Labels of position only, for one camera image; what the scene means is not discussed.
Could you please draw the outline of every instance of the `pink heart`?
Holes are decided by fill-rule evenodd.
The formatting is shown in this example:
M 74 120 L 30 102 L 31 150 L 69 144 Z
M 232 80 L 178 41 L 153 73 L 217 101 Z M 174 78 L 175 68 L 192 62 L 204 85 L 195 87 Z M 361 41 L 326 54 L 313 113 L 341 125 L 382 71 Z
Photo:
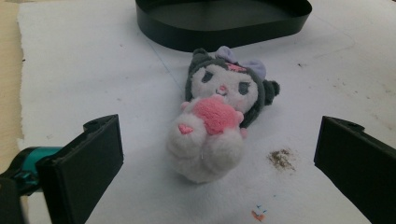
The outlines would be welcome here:
M 194 131 L 194 129 L 192 127 L 189 127 L 185 124 L 179 124 L 178 129 L 180 130 L 180 132 L 182 134 L 192 133 L 192 131 Z

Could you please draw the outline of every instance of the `black plastic tray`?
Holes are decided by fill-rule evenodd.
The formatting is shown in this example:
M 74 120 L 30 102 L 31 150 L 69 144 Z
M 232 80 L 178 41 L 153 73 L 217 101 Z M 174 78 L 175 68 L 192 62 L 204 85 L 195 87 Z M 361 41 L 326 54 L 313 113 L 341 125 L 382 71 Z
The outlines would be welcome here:
M 182 51 L 214 51 L 293 35 L 311 11 L 306 0 L 136 0 L 142 32 Z

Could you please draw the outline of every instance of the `plush toy face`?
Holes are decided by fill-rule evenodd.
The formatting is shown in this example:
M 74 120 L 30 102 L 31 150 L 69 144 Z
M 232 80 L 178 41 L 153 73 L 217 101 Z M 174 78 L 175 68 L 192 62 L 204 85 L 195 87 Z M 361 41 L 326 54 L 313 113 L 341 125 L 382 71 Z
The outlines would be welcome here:
M 191 78 L 192 97 L 220 94 L 227 105 L 246 113 L 258 99 L 258 87 L 250 75 L 210 64 L 201 67 Z

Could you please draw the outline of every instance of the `stuffed animal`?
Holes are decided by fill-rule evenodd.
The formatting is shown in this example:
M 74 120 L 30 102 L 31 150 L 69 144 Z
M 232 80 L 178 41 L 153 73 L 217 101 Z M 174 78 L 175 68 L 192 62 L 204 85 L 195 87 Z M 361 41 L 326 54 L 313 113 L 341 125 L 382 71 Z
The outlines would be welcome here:
M 247 127 L 278 94 L 262 62 L 239 63 L 227 47 L 215 58 L 196 49 L 166 145 L 175 170 L 196 183 L 225 176 L 243 157 Z

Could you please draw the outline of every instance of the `plush toy foot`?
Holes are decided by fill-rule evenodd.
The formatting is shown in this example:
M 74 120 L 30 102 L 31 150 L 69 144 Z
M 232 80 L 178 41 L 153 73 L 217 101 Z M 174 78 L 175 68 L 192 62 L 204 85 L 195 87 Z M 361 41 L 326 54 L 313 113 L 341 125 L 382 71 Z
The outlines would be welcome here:
M 204 122 L 192 114 L 182 114 L 169 133 L 166 147 L 178 158 L 193 158 L 201 154 L 205 138 Z
M 203 154 L 205 166 L 215 174 L 226 174 L 242 159 L 244 142 L 240 132 L 226 129 L 223 134 L 207 139 Z

